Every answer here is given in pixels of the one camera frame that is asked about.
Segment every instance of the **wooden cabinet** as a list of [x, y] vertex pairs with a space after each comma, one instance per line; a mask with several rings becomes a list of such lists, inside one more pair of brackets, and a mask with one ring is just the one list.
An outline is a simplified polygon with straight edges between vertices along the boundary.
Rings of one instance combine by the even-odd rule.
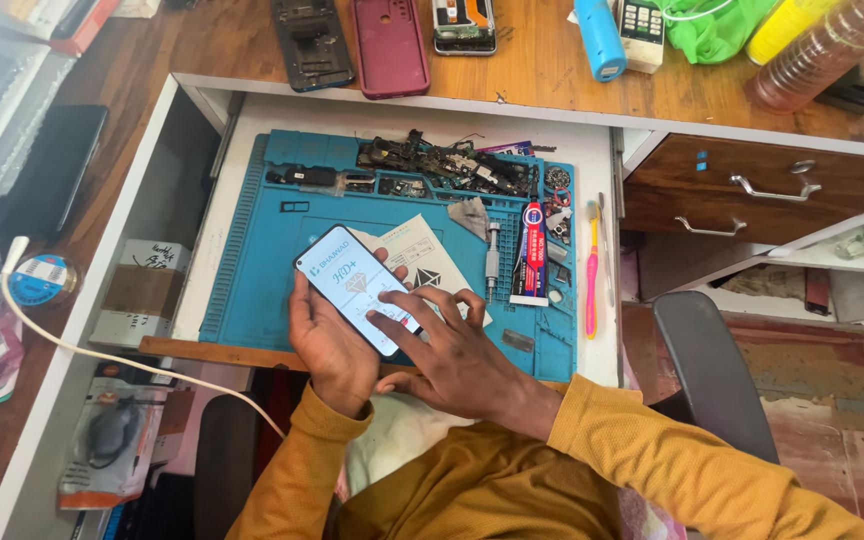
[[671, 134], [624, 192], [623, 229], [781, 245], [864, 213], [864, 156]]

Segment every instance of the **yellow bottle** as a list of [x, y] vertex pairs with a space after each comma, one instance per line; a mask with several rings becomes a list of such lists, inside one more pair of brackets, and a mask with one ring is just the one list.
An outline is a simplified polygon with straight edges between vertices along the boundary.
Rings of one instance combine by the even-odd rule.
[[778, 0], [745, 47], [752, 62], [762, 66], [839, 0]]

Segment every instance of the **phone screen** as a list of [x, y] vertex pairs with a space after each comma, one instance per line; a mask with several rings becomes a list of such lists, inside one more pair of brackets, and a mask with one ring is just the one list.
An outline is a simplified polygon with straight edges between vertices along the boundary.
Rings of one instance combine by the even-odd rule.
[[298, 256], [294, 267], [383, 357], [393, 356], [399, 346], [366, 320], [369, 310], [399, 321], [413, 334], [419, 329], [404, 309], [378, 300], [382, 291], [408, 291], [345, 227], [332, 227]]

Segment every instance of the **green plastic bag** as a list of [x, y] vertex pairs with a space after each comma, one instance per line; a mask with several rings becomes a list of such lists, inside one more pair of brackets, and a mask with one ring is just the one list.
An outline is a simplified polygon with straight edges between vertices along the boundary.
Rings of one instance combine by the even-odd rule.
[[673, 18], [709, 12], [691, 20], [665, 19], [666, 38], [685, 53], [691, 64], [721, 64], [735, 56], [776, 3], [776, 0], [653, 1]]

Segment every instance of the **phone back cover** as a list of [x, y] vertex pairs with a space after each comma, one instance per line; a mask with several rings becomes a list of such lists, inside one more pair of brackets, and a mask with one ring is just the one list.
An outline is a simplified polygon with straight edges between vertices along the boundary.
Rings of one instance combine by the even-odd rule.
[[429, 68], [414, 0], [354, 0], [362, 93], [368, 99], [425, 94]]

